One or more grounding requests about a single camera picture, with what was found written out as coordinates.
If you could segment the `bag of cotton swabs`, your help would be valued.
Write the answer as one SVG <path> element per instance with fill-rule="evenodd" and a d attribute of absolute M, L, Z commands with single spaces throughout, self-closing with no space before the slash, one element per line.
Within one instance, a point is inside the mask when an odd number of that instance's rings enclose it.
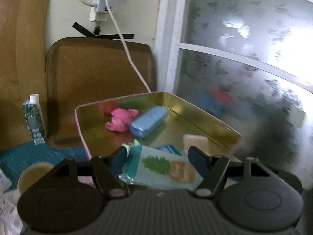
<path fill-rule="evenodd" d="M 185 134 L 183 136 L 183 149 L 187 151 L 191 146 L 207 151 L 209 149 L 209 139 L 205 136 Z"/>

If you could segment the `pineapple print tissue pack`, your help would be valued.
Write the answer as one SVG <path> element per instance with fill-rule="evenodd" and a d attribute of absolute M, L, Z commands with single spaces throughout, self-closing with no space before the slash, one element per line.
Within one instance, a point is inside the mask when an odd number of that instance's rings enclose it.
<path fill-rule="evenodd" d="M 128 151 L 119 179 L 134 185 L 194 191 L 203 181 L 187 156 L 135 145 Z"/>

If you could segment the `pink fluffy cloth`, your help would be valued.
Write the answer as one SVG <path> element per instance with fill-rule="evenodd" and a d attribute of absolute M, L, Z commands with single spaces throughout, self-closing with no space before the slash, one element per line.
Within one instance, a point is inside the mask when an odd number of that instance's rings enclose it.
<path fill-rule="evenodd" d="M 105 127 L 111 132 L 125 132 L 128 130 L 132 120 L 138 116 L 136 109 L 116 108 L 112 112 L 111 121 L 106 122 Z"/>

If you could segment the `blue glasses case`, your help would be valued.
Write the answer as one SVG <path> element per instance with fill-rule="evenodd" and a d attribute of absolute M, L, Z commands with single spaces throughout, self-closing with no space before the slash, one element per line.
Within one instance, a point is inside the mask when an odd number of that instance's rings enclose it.
<path fill-rule="evenodd" d="M 154 132 L 167 116 L 166 107 L 154 106 L 131 122 L 130 131 L 134 136 L 145 138 Z"/>

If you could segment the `small blue packet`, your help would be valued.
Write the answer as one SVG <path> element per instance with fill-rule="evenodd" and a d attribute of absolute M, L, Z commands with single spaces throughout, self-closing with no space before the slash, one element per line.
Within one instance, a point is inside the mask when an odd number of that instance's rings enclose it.
<path fill-rule="evenodd" d="M 181 153 L 171 144 L 161 145 L 156 147 L 156 149 L 167 153 L 181 155 Z"/>

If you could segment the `gold metal tin box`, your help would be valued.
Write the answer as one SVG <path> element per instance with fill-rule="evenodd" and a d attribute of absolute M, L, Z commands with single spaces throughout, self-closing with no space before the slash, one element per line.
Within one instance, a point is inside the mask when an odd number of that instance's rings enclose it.
<path fill-rule="evenodd" d="M 137 138 L 141 145 L 156 148 L 171 144 L 183 152 L 184 135 L 199 135 L 208 138 L 210 154 L 233 155 L 242 143 L 242 136 L 236 130 L 211 114 L 174 94 L 152 92 L 92 102 L 75 109 L 77 130 L 88 157 L 110 155 L 122 144 L 136 139 L 129 131 L 116 133 L 106 129 L 112 108 L 144 113 L 154 106 L 166 107 L 168 115 L 149 136 Z"/>

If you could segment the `beige paper cup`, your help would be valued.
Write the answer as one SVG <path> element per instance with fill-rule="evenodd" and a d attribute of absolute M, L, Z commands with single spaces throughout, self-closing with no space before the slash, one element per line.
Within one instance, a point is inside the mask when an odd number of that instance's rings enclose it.
<path fill-rule="evenodd" d="M 37 162 L 27 167 L 19 177 L 17 190 L 22 195 L 27 189 L 35 184 L 54 167 L 48 162 Z"/>

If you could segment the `green white drink carton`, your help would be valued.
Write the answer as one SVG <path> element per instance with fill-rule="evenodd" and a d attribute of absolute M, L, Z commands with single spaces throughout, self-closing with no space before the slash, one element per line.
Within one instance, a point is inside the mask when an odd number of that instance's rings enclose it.
<path fill-rule="evenodd" d="M 22 104 L 22 109 L 32 141 L 35 145 L 45 144 L 47 134 L 39 95 L 31 94 Z"/>

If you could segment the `teal quilted mat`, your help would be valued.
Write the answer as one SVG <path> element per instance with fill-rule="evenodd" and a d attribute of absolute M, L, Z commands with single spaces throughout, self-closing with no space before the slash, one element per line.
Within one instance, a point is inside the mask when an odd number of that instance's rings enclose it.
<path fill-rule="evenodd" d="M 63 159 L 72 157 L 78 162 L 88 160 L 83 147 L 74 147 L 65 150 L 56 150 L 47 144 L 34 145 L 32 141 L 1 151 L 1 169 L 11 181 L 8 190 L 17 189 L 17 183 L 22 172 L 37 162 L 48 162 L 53 165 Z"/>

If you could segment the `frosted glass window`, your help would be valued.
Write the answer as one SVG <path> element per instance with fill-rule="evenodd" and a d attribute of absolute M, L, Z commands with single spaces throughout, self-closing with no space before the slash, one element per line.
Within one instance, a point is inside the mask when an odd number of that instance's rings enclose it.
<path fill-rule="evenodd" d="M 158 90 L 312 189 L 312 0 L 160 0 L 154 53 Z"/>

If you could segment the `wooden board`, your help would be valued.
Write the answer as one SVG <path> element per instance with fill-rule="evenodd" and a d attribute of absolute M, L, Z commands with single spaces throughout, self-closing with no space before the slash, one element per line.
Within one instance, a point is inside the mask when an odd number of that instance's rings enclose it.
<path fill-rule="evenodd" d="M 22 103 L 40 96 L 47 117 L 44 48 L 48 0 L 1 0 L 1 150 L 29 141 Z"/>

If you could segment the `white wall plug adapter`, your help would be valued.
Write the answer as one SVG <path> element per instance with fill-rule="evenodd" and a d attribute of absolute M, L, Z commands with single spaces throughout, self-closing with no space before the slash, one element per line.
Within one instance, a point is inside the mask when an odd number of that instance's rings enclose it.
<path fill-rule="evenodd" d="M 112 13 L 115 13 L 118 2 L 116 0 L 97 0 L 96 7 L 93 7 L 90 12 L 89 21 L 94 23 L 102 23 L 107 20 L 109 15 L 108 8 L 111 9 Z"/>

